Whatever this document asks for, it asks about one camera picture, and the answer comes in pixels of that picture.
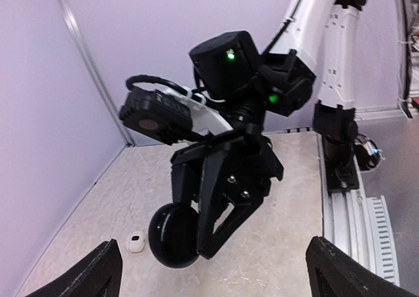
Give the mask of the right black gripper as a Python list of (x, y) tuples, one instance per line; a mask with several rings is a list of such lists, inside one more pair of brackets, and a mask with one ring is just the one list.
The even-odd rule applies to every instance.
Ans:
[(270, 193), (284, 167), (254, 125), (213, 135), (171, 158), (172, 201), (199, 207), (197, 253), (213, 258)]

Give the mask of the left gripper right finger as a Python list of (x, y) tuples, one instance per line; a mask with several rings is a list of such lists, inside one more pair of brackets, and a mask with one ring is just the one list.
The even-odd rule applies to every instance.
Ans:
[(324, 237), (313, 237), (306, 250), (311, 295), (408, 296), (409, 292), (375, 275)]

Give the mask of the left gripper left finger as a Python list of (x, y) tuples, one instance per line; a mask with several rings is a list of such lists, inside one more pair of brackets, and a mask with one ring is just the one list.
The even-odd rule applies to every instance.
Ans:
[(104, 241), (55, 280), (30, 296), (118, 296), (122, 256), (115, 239)]

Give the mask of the white earbud charging case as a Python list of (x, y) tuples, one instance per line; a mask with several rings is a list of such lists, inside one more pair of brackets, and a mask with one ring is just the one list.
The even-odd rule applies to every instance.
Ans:
[(140, 253), (144, 250), (146, 237), (142, 231), (134, 231), (128, 237), (127, 250), (129, 253)]

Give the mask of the black round charging case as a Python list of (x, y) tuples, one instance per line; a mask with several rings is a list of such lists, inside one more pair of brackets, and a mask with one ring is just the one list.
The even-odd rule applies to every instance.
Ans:
[(186, 268), (193, 264), (196, 249), (198, 213), (189, 205), (169, 203), (153, 215), (149, 246), (154, 257), (168, 268)]

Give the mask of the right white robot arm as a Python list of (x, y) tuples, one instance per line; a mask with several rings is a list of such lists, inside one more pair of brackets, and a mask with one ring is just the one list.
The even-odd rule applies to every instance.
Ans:
[(358, 127), (352, 85), (355, 27), (367, 0), (292, 0), (262, 53), (245, 31), (191, 50), (200, 101), (175, 95), (210, 137), (177, 151), (172, 204), (149, 228), (153, 252), (173, 268), (212, 258), (262, 205), (283, 166), (262, 136), (267, 112), (289, 116), (311, 97), (319, 47), (325, 66), (313, 128), (321, 136), (329, 193), (359, 188), (354, 161)]

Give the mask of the front aluminium rail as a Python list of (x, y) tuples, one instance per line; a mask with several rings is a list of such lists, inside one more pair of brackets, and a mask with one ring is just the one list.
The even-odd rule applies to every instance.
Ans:
[(366, 197), (354, 160), (359, 188), (328, 192), (323, 144), (317, 136), (321, 174), (323, 236), (364, 268), (399, 286), (392, 225), (384, 196)]

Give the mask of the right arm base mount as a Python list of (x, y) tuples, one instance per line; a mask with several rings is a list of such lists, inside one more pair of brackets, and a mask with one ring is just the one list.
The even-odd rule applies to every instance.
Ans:
[(329, 107), (318, 101), (313, 127), (321, 135), (328, 193), (357, 190), (358, 173), (380, 165), (382, 153), (371, 138), (359, 133), (354, 108)]

